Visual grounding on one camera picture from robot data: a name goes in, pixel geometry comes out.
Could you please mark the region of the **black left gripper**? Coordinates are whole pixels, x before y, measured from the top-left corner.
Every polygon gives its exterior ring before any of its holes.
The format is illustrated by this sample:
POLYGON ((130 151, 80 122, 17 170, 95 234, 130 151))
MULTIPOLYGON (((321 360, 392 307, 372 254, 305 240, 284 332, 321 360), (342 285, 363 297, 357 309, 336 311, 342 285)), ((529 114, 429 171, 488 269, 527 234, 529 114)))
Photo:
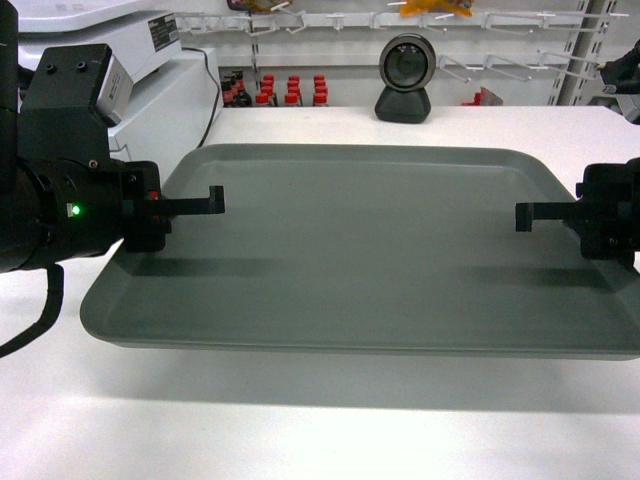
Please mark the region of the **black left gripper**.
POLYGON ((204 198, 161 195, 158 166, 151 161, 113 160, 100 171, 70 160, 22 160, 20 172, 33 186, 26 263, 56 263, 105 254, 124 241, 133 253, 158 252, 171 233, 168 216, 225 212, 225 191, 210 186, 204 198))

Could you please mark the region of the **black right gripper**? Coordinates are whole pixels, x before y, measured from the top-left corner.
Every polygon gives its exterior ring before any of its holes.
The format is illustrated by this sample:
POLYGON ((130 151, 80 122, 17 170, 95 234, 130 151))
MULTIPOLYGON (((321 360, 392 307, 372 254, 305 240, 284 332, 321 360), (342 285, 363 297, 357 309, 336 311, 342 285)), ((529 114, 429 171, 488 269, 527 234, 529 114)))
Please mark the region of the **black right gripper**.
POLYGON ((531 232, 535 220, 566 221, 584 258, 632 271, 639 252, 639 160, 587 166, 576 194, 576 203, 517 203, 515 231, 531 232))

